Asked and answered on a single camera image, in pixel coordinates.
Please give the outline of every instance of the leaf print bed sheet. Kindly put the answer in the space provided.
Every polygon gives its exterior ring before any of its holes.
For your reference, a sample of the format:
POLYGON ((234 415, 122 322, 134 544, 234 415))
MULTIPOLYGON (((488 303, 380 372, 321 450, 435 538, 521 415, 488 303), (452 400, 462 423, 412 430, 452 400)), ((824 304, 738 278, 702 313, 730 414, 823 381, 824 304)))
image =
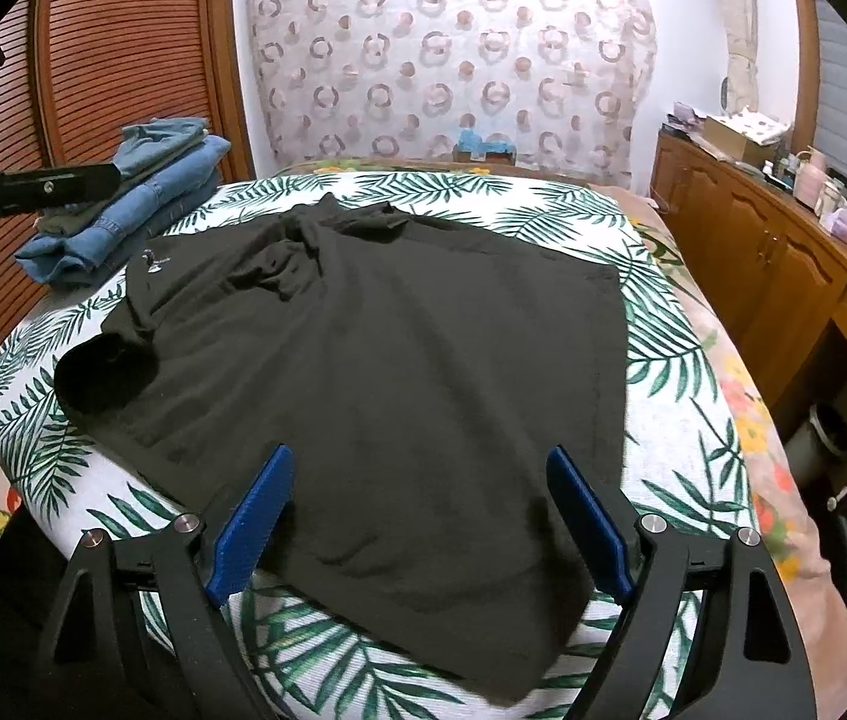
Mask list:
MULTIPOLYGON (((614 199, 551 181, 471 172, 319 172, 223 187, 167 234, 242 223, 316 202, 326 191, 349 206, 388 201, 616 266, 630 334, 623 490, 641 512, 662 514, 690 533, 725 538, 766 517, 753 509, 759 499, 744 458, 758 431, 741 432, 722 374, 711 366, 709 341, 701 341, 674 285, 614 199)), ((52 390, 57 360, 98 333, 123 295, 124 271, 93 293, 51 295, 0 346, 0 464, 66 555, 86 529, 129 538, 175 515, 170 502, 69 424, 52 390)), ((146 595, 143 609, 151 635, 170 647, 159 598, 146 595)), ((667 714, 673 702, 698 610, 697 595, 686 594, 646 717, 667 714)), ((294 717, 338 720, 564 717, 618 612, 597 594, 540 686, 501 707, 373 640, 276 577, 258 572, 225 608, 273 704, 294 717)))

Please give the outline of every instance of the cardboard box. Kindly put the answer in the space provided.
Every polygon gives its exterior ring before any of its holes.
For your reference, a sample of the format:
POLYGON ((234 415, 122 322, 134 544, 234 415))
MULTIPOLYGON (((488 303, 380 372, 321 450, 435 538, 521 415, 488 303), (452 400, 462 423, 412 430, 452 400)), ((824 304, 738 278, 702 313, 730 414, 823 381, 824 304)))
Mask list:
POLYGON ((772 160, 777 156, 776 143, 770 143, 770 146, 758 146, 746 135, 741 135, 711 116, 708 116, 704 122, 704 129, 701 134, 705 140, 719 148, 727 156, 740 162, 746 162, 753 167, 760 167, 761 170, 768 159, 772 160))

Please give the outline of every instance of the wooden cabinet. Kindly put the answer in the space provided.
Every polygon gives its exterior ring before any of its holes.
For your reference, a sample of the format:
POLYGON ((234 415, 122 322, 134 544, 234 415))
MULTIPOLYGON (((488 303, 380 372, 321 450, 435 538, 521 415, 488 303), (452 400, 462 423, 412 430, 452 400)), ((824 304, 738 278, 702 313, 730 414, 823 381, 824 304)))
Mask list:
POLYGON ((653 192, 686 266, 773 405, 827 326, 847 271, 769 190, 691 143, 660 137, 653 192))

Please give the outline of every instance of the trash can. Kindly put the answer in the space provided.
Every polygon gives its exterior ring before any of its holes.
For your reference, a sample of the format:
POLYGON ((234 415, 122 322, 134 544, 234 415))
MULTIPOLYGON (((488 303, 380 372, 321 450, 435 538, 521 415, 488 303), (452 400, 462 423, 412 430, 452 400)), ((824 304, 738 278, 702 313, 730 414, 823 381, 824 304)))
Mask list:
POLYGON ((797 487, 805 487, 847 455, 847 422, 830 403, 814 403, 783 449, 797 487))

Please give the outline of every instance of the black shirt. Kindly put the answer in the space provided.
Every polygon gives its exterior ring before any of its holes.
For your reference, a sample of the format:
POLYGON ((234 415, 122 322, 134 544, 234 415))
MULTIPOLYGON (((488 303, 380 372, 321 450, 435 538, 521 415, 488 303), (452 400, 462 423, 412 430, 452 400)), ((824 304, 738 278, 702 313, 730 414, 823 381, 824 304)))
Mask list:
POLYGON ((266 569, 489 696, 535 688, 590 591, 547 451, 620 478, 616 270, 333 196, 148 245, 56 369, 69 418, 189 509, 284 442, 266 569))

